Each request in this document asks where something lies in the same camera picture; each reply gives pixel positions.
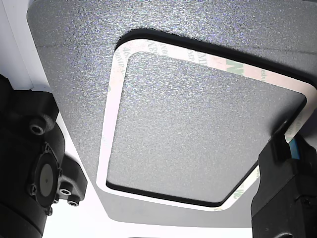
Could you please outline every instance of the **screw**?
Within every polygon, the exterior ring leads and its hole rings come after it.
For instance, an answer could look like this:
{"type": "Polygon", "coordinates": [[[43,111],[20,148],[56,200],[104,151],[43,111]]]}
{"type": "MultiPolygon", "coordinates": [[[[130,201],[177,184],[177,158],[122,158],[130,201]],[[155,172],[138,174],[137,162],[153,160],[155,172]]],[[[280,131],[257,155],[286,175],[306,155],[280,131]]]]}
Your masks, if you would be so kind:
{"type": "Polygon", "coordinates": [[[311,208],[312,207],[312,203],[306,198],[304,201],[304,204],[307,208],[311,208]]]}
{"type": "Polygon", "coordinates": [[[54,199],[54,203],[55,203],[55,204],[58,204],[58,201],[59,201],[59,195],[56,194],[55,199],[54,199]]]}
{"type": "Polygon", "coordinates": [[[29,188],[29,193],[31,196],[35,196],[36,195],[36,192],[37,192],[37,187],[36,185],[33,183],[30,185],[30,188],[29,188]]]}
{"type": "Polygon", "coordinates": [[[42,118],[33,118],[30,121],[29,128],[33,134],[43,135],[46,129],[46,121],[44,121],[42,118]]]}

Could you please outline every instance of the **gray textured panel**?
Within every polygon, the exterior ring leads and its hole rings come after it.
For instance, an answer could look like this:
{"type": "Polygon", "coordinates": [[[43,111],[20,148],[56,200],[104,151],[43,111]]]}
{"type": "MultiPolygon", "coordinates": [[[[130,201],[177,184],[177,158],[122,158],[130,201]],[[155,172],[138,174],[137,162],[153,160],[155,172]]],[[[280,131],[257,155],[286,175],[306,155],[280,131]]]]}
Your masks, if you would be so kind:
{"type": "Polygon", "coordinates": [[[271,122],[304,98],[218,69],[134,54],[122,90],[107,180],[221,202],[258,160],[270,138],[271,122]]]}
{"type": "Polygon", "coordinates": [[[309,73],[315,80],[316,11],[316,4],[300,0],[35,1],[28,22],[41,62],[108,215],[144,224],[250,227],[250,204],[257,190],[256,185],[250,188],[228,210],[203,212],[118,197],[98,189],[95,180],[106,92],[113,52],[122,35],[139,28],[161,30],[238,49],[309,73]]]}

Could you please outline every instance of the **circular hole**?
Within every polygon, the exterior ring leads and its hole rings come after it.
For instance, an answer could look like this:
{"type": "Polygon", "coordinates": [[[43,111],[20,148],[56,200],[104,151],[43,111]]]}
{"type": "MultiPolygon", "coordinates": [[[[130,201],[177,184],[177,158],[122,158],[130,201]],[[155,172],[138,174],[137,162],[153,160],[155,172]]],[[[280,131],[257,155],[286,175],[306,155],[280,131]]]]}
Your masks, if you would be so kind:
{"type": "Polygon", "coordinates": [[[66,196],[70,196],[71,195],[71,192],[68,191],[67,189],[60,189],[59,192],[63,195],[66,195],[66,196]]]}
{"type": "Polygon", "coordinates": [[[42,135],[44,132],[43,132],[43,129],[40,128],[39,126],[37,125],[32,125],[31,126],[31,131],[35,134],[35,135],[42,135]]]}
{"type": "Polygon", "coordinates": [[[69,201],[68,204],[71,205],[71,206],[74,206],[74,207],[78,206],[78,203],[77,202],[73,202],[73,201],[69,201]]]}

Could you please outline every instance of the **black plastic bracket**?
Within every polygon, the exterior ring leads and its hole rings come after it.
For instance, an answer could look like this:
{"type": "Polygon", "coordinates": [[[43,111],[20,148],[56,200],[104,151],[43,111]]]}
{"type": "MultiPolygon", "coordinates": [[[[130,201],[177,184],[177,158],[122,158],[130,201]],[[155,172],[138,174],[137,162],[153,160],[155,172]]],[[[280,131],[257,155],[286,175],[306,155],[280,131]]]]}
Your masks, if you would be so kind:
{"type": "Polygon", "coordinates": [[[251,205],[254,238],[317,237],[317,154],[300,135],[292,159],[284,133],[259,155],[261,182],[251,205]]]}
{"type": "Polygon", "coordinates": [[[73,206],[85,197],[87,179],[64,155],[58,113],[51,93],[15,91],[0,75],[0,237],[40,238],[57,197],[73,206]],[[69,196],[60,196],[64,183],[69,196]]]}

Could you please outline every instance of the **tape strip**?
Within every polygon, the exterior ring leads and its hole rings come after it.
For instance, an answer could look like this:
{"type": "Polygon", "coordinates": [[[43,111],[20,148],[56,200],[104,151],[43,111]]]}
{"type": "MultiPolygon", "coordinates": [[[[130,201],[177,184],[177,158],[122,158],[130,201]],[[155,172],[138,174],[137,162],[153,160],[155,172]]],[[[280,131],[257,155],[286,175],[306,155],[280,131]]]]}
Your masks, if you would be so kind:
{"type": "Polygon", "coordinates": [[[114,130],[118,116],[123,81],[127,69],[128,59],[133,54],[138,52],[148,52],[158,56],[166,56],[177,60],[197,63],[207,67],[227,71],[233,74],[243,75],[250,79],[259,80],[264,83],[269,83],[304,94],[306,96],[307,103],[286,131],[285,139],[287,142],[290,142],[293,139],[293,137],[297,134],[300,128],[311,116],[317,106],[316,88],[308,83],[296,80],[294,78],[287,77],[245,63],[236,62],[226,58],[209,55],[206,53],[197,52],[194,50],[162,42],[156,42],[146,39],[128,41],[118,47],[118,49],[114,53],[114,57],[112,59],[112,68],[110,72],[108,94],[106,98],[106,109],[103,123],[96,183],[100,189],[108,193],[171,206],[205,211],[221,211],[232,206],[232,204],[234,204],[236,200],[239,199],[241,195],[243,195],[243,193],[257,180],[257,178],[260,177],[260,170],[257,166],[241,183],[241,185],[231,194],[231,196],[219,207],[204,207],[199,205],[151,198],[147,196],[113,190],[106,186],[107,169],[111,154],[114,130]]]}

